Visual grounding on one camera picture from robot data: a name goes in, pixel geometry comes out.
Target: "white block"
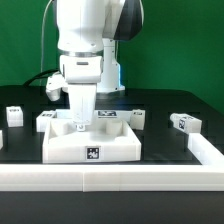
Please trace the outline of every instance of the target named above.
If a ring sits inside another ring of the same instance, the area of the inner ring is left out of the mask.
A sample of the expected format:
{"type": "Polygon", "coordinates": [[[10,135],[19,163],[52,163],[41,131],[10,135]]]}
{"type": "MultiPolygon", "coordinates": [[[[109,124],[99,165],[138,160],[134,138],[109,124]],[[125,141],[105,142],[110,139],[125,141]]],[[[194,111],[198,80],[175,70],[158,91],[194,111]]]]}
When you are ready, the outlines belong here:
{"type": "Polygon", "coordinates": [[[45,132],[47,123],[49,120],[56,116],[55,111],[43,111],[37,118],[36,118],[36,131],[37,132],[45,132]]]}
{"type": "Polygon", "coordinates": [[[82,191],[83,170],[76,166],[0,165],[0,191],[82,191]]]}
{"type": "Polygon", "coordinates": [[[6,117],[9,127],[23,126],[23,112],[21,110],[21,107],[6,107],[6,117]]]}
{"type": "Polygon", "coordinates": [[[0,150],[3,147],[3,136],[2,136],[2,130],[0,130],[0,150]]]}
{"type": "Polygon", "coordinates": [[[174,113],[170,116],[170,120],[173,122],[173,127],[182,132],[201,133],[202,121],[188,114],[174,113]]]}
{"type": "Polygon", "coordinates": [[[145,111],[133,110],[130,119],[130,127],[136,130],[144,130],[145,125],[145,111]]]}
{"type": "Polygon", "coordinates": [[[189,135],[188,149],[202,165],[224,166],[224,156],[201,134],[189,135]]]}

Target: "white base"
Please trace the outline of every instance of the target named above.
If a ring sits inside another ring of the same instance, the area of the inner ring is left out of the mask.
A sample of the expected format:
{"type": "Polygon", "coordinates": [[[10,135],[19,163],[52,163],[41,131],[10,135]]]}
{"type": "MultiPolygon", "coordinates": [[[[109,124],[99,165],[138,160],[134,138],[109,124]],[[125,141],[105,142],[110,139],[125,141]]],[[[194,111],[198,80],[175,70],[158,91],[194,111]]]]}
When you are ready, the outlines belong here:
{"type": "Polygon", "coordinates": [[[95,111],[93,123],[84,132],[78,132],[71,119],[51,119],[44,136],[43,163],[140,160],[140,141],[124,119],[118,124],[115,119],[95,111]]]}

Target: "black cable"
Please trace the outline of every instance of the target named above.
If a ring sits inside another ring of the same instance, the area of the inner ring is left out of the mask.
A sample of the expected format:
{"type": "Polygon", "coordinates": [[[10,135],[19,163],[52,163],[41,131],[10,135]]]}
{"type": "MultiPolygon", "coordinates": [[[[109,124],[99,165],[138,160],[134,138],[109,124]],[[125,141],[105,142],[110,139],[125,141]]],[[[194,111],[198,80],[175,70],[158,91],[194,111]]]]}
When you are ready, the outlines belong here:
{"type": "Polygon", "coordinates": [[[42,77],[42,76],[47,75],[47,74],[52,74],[54,72],[58,72],[58,69],[49,69],[49,70],[43,71],[43,72],[35,75],[33,78],[31,78],[31,79],[27,80],[26,82],[24,82],[23,86],[29,86],[30,83],[32,83],[36,79],[48,78],[48,77],[42,77]]]}

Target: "cable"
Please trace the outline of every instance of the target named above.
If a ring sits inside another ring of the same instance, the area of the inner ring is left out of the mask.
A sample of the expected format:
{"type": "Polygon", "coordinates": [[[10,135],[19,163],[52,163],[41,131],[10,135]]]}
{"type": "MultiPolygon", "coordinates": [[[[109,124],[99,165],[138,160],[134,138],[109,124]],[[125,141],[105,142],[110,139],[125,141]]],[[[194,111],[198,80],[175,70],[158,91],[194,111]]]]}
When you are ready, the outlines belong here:
{"type": "Polygon", "coordinates": [[[42,31],[41,31],[41,65],[40,65],[40,71],[43,72],[44,67],[44,36],[45,36],[45,25],[46,25],[46,16],[49,9],[50,4],[54,0],[50,0],[45,8],[43,21],[42,21],[42,31]]]}
{"type": "Polygon", "coordinates": [[[37,79],[45,79],[45,78],[48,78],[48,76],[46,77],[43,77],[44,75],[48,75],[48,74],[52,74],[54,72],[58,72],[58,69],[49,69],[47,71],[44,71],[44,72],[41,72],[37,75],[35,75],[33,78],[27,80],[26,82],[23,83],[23,86],[29,86],[30,83],[32,83],[34,80],[37,80],[37,79]]]}

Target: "green backdrop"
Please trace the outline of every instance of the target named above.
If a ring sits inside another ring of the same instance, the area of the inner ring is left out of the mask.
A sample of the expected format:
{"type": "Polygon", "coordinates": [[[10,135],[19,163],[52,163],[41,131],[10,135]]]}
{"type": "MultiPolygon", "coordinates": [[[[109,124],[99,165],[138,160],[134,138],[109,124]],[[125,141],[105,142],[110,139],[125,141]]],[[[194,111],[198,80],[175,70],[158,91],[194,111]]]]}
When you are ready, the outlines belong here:
{"type": "MultiPolygon", "coordinates": [[[[40,72],[41,23],[48,0],[0,0],[0,84],[40,72]]],[[[143,0],[142,32],[120,43],[127,87],[187,90],[224,114],[224,1],[143,0]]],[[[45,69],[55,68],[57,31],[47,17],[45,69]]]]}

